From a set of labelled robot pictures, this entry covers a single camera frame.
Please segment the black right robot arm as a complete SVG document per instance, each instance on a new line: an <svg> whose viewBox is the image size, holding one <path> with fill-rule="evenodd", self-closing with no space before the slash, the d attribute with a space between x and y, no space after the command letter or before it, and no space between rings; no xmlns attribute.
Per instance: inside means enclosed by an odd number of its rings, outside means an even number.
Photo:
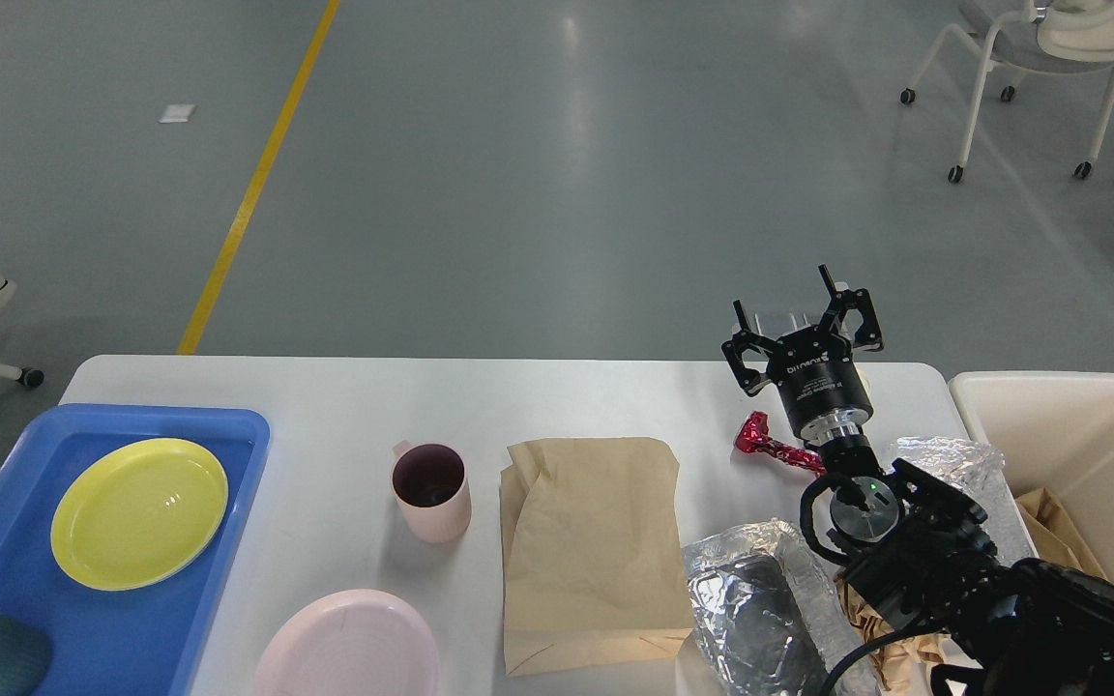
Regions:
<svg viewBox="0 0 1114 696"><path fill-rule="evenodd" d="M830 300L813 325L765 336L734 301L737 330L721 351L747 396L776 388L804 453L818 458L799 502L808 549L889 625L837 661L819 692L886 645L946 633L973 666L934 666L934 695L951 683L968 695L1114 695L1114 584L1038 558L1000 563L981 504L906 459L880 464L854 354L881 351L883 332L869 291L818 272Z"/></svg>

